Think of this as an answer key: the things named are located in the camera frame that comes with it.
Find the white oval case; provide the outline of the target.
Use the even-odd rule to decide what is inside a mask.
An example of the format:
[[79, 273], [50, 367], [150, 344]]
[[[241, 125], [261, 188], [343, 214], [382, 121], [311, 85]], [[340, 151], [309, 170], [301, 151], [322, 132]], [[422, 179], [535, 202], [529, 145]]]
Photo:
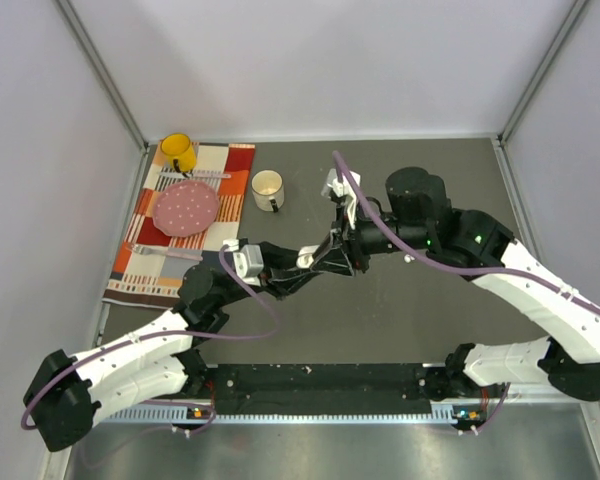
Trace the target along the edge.
[[305, 246], [298, 251], [296, 266], [300, 269], [309, 269], [314, 263], [314, 253], [318, 245]]

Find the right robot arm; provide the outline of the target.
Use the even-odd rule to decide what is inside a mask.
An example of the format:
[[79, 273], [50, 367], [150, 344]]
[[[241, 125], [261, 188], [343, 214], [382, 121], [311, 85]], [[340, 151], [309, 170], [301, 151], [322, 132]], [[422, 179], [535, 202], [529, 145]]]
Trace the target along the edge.
[[371, 256], [401, 251], [406, 261], [420, 260], [493, 293], [544, 331], [526, 343], [460, 345], [447, 356], [440, 380], [424, 383], [440, 398], [520, 383], [600, 401], [599, 306], [552, 274], [492, 216], [454, 208], [440, 177], [406, 167], [388, 177], [385, 190], [388, 212], [331, 170], [323, 193], [336, 203], [336, 219], [319, 246], [302, 249], [298, 266], [355, 275], [367, 270]]

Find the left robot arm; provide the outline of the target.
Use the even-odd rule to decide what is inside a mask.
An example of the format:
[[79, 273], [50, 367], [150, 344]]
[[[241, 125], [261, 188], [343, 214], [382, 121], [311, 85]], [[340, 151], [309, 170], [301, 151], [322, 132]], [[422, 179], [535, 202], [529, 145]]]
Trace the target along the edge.
[[97, 348], [48, 354], [24, 394], [21, 428], [58, 452], [121, 410], [164, 395], [200, 394], [207, 374], [196, 347], [226, 339], [224, 307], [252, 297], [275, 317], [261, 295], [282, 299], [313, 279], [315, 252], [226, 242], [218, 266], [187, 270], [175, 305], [149, 323]]

